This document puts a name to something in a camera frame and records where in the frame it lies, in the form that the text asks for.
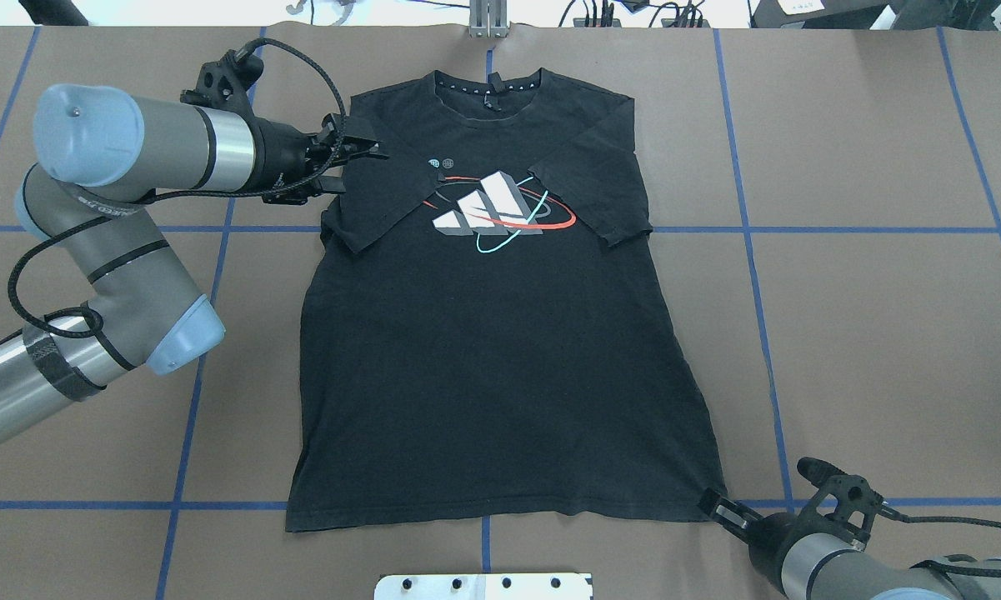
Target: white metal plate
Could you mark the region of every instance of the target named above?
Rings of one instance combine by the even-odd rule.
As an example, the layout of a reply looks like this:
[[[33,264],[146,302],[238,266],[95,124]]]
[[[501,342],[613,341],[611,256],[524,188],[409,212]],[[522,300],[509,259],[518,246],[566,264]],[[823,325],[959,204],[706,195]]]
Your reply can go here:
[[[374,587],[374,600],[593,600],[593,576],[589,573],[386,576]]]

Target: teal orbit line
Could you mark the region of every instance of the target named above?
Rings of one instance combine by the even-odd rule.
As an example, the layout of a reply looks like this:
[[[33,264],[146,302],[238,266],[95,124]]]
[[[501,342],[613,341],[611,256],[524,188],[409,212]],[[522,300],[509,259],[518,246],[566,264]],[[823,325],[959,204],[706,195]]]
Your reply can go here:
[[[526,179],[523,179],[523,181],[520,181],[519,183],[517,183],[517,185],[522,186],[523,183],[530,181],[532,178],[534,178],[534,177],[528,177]],[[535,205],[534,211],[531,212],[530,216],[526,217],[527,223],[530,223],[531,220],[534,220],[535,216],[538,216],[538,210],[541,210],[541,207],[546,204],[546,198],[547,197],[549,197],[549,190],[546,190],[546,193],[541,194],[541,200],[538,200],[538,205]],[[518,230],[516,232],[513,232],[513,234],[511,236],[509,236],[508,239],[505,239],[504,241],[502,241],[499,244],[497,244],[496,247],[490,247],[488,250],[482,250],[481,249],[481,234],[477,234],[476,237],[474,238],[474,245],[477,246],[477,250],[480,251],[481,254],[491,254],[491,253],[493,253],[493,251],[499,250],[500,247],[504,247],[504,246],[508,245],[509,243],[511,243],[511,240],[513,240],[517,236],[519,236],[519,234],[521,232],[523,232],[523,231],[522,230]]]

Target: black cable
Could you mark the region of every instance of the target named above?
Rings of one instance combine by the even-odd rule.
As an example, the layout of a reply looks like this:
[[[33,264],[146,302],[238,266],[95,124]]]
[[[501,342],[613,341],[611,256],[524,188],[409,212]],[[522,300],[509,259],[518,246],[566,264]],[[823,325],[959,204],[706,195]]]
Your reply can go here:
[[[978,567],[959,567],[956,565],[945,565],[935,561],[919,563],[915,567],[939,571],[939,573],[953,573],[957,576],[969,576],[976,578],[1001,578],[1001,569],[981,569]]]
[[[19,0],[36,24],[89,24],[71,0]]]
[[[679,18],[679,11],[682,10],[682,7],[679,7],[679,3],[677,3],[677,2],[664,2],[659,7],[656,7],[656,12],[653,12],[652,20],[649,21],[649,27],[652,27],[653,24],[656,23],[656,17],[658,17],[660,15],[660,11],[663,11],[664,8],[666,8],[666,7],[674,7],[675,8],[675,20],[677,20],[677,18]]]
[[[564,16],[561,16],[561,24],[558,24],[557,27],[564,27],[564,22],[566,21],[566,14],[568,14],[568,12],[571,11],[571,7],[574,7],[574,3],[576,3],[577,1],[578,0],[571,0],[571,3],[568,4],[568,7],[564,8]],[[589,5],[588,4],[586,4],[586,19],[587,20],[589,19]]]
[[[15,268],[12,268],[12,273],[7,278],[7,298],[10,303],[12,303],[12,309],[15,310],[17,315],[19,315],[24,322],[36,327],[37,330],[46,331],[48,334],[58,335],[58,337],[61,338],[80,340],[84,338],[92,338],[94,335],[100,334],[100,330],[103,330],[103,318],[101,318],[100,313],[97,313],[88,307],[71,307],[61,309],[55,313],[51,313],[51,315],[47,315],[46,319],[54,319],[54,316],[59,316],[59,318],[71,318],[71,316],[76,316],[77,318],[84,319],[85,323],[89,326],[89,330],[85,331],[59,330],[57,327],[48,325],[45,320],[39,320],[35,318],[35,316],[32,316],[30,311],[27,311],[19,299],[19,290],[17,288],[19,288],[19,277],[22,276],[22,270],[27,268],[27,262],[30,262],[35,255],[38,255],[42,253],[42,251],[49,249],[49,247],[52,247],[62,240],[69,238],[70,235],[80,234],[80,232],[85,229],[107,223],[108,220],[111,220],[108,216],[97,216],[96,219],[86,220],[80,225],[70,227],[61,234],[45,239],[43,242],[31,247],[27,253],[23,254],[22,257],[19,258],[19,261],[15,263]]]
[[[468,11],[470,10],[470,7],[468,7],[468,5],[465,5],[465,4],[453,4],[453,3],[450,3],[450,2],[435,2],[434,0],[407,0],[407,1],[408,2],[417,2],[419,4],[434,4],[437,7],[466,8],[466,10],[468,10]]]
[[[667,27],[699,27],[697,24],[698,18],[704,20],[704,13],[700,10],[701,4],[707,2],[707,0],[701,0],[699,3],[694,4],[694,0],[689,0],[688,3],[682,8],[682,14],[679,18],[676,18],[674,22],[669,24]]]
[[[984,528],[1001,529],[1001,521],[988,521],[972,517],[910,517],[893,508],[882,510],[881,516],[886,517],[886,519],[900,521],[901,523],[964,523],[967,525],[981,525]]]
[[[344,110],[344,102],[341,99],[341,94],[336,90],[336,85],[333,84],[333,80],[329,78],[328,73],[323,71],[323,68],[321,68],[321,66],[318,66],[318,63],[311,60],[311,58],[308,57],[305,53],[297,50],[296,48],[293,48],[290,45],[287,45],[285,42],[279,42],[276,39],[271,39],[269,37],[259,37],[256,39],[252,39],[251,42],[248,42],[247,44],[244,45],[244,47],[241,47],[241,50],[238,51],[237,56],[240,56],[241,52],[244,52],[245,54],[253,53],[260,46],[274,46],[275,48],[280,48],[286,52],[289,52],[292,56],[297,57],[299,58],[299,60],[302,60],[303,62],[308,64],[310,68],[314,69],[314,72],[317,72],[318,75],[320,75],[321,78],[323,78],[326,81],[326,85],[328,85],[329,91],[332,92],[333,94],[333,100],[336,100],[337,113],[341,115],[341,121],[337,122],[336,124],[336,141],[333,141],[333,147],[340,148],[341,144],[344,143],[344,117],[347,116],[347,113]],[[329,166],[331,166],[331,164],[333,163],[333,159],[336,159],[336,151],[330,153],[328,158],[326,158],[325,162],[321,163],[320,167],[316,168],[314,171],[311,171],[310,174],[303,176],[301,179],[299,179],[299,181],[293,181],[292,183],[289,183],[289,185],[287,186],[279,186],[279,187],[272,187],[271,189],[267,190],[251,190],[245,192],[179,190],[179,191],[157,194],[156,196],[149,198],[148,202],[149,204],[153,204],[153,202],[159,200],[168,200],[168,198],[181,197],[187,195],[195,195],[203,197],[249,197],[253,195],[284,193],[287,191],[298,189],[298,187],[309,185],[311,181],[313,181],[318,177],[321,177],[321,174],[325,173],[325,171],[328,170]]]
[[[59,309],[59,311],[55,311],[55,312],[49,313],[49,315],[45,315],[44,316],[44,323],[49,323],[49,322],[51,322],[51,320],[57,320],[59,318],[77,318],[77,316],[80,316],[80,315],[78,315],[77,313],[71,312],[71,311],[75,311],[75,310],[76,309]],[[8,343],[8,342],[10,342],[12,340],[15,340],[20,335],[22,335],[22,330],[15,330],[12,334],[8,335],[6,338],[4,338],[3,340],[0,341],[0,346],[5,345],[6,343]]]

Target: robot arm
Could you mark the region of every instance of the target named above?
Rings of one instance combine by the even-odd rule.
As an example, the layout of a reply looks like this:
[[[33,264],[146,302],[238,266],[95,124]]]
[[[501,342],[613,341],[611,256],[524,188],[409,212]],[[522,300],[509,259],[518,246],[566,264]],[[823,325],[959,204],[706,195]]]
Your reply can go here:
[[[37,320],[13,293],[31,254],[12,271],[12,307],[27,324],[0,345],[0,443],[138,366],[165,375],[221,342],[221,321],[148,215],[150,202],[262,195],[303,204],[343,191],[323,174],[328,167],[385,158],[369,124],[343,114],[328,76],[341,114],[327,115],[321,131],[252,114],[246,91],[263,65],[251,50],[263,42],[289,48],[261,38],[230,50],[202,66],[181,102],[69,84],[43,93],[34,119],[39,164],[17,191],[17,216],[46,240],[39,249],[65,247],[96,295]],[[156,187],[186,191],[156,195]]]
[[[892,569],[864,553],[874,517],[917,522],[1001,523],[958,518],[915,519],[889,507],[866,479],[827,461],[801,459],[799,474],[818,493],[799,515],[764,517],[740,502],[706,490],[700,508],[749,544],[756,571],[791,600],[1001,600],[1001,558],[975,562],[947,556],[907,570]],[[820,512],[832,499],[836,508]],[[857,517],[859,524],[852,522]]]

